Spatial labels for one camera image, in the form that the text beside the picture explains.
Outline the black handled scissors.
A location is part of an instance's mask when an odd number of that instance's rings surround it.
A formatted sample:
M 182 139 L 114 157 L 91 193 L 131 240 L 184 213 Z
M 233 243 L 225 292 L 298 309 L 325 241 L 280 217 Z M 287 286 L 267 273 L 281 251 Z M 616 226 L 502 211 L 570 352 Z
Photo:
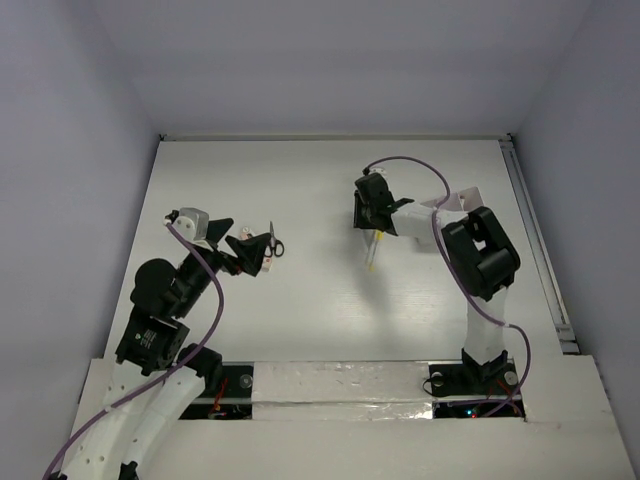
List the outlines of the black handled scissors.
M 281 258 L 285 253 L 285 246 L 275 235 L 273 222 L 269 223 L 270 240 L 265 250 L 266 258 Z

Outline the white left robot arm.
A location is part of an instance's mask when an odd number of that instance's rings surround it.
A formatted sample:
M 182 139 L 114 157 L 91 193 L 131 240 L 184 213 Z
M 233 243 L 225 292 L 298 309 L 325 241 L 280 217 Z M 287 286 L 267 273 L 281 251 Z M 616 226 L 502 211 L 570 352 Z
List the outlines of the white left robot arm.
M 186 345 L 183 320 L 217 273 L 242 272 L 242 257 L 218 248 L 234 222 L 193 208 L 163 221 L 188 254 L 179 266 L 155 258 L 136 271 L 133 304 L 115 350 L 101 409 L 67 440 L 47 479 L 142 479 L 171 427 L 200 394 L 222 383 L 222 357 L 204 340 Z

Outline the yellow capped white marker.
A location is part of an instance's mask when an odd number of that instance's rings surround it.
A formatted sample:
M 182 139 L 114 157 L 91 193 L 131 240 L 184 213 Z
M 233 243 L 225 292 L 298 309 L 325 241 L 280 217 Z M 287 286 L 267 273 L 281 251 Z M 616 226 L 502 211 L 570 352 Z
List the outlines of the yellow capped white marker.
M 377 251 L 383 238 L 384 238 L 384 233 L 379 230 L 376 230 L 372 236 L 372 240 L 368 247 L 367 260 L 366 260 L 366 264 L 369 271 L 373 271 L 375 268 Z

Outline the pale yellow capped marker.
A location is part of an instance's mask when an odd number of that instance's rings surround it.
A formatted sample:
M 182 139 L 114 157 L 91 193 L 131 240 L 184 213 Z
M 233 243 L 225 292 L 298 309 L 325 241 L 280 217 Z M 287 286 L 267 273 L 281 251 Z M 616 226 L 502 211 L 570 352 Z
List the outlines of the pale yellow capped marker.
M 381 232 L 378 230 L 374 230 L 370 236 L 368 247 L 367 247 L 367 254 L 366 254 L 366 265 L 369 269 L 372 269 L 374 267 L 376 252 L 380 242 L 380 238 L 381 238 Z

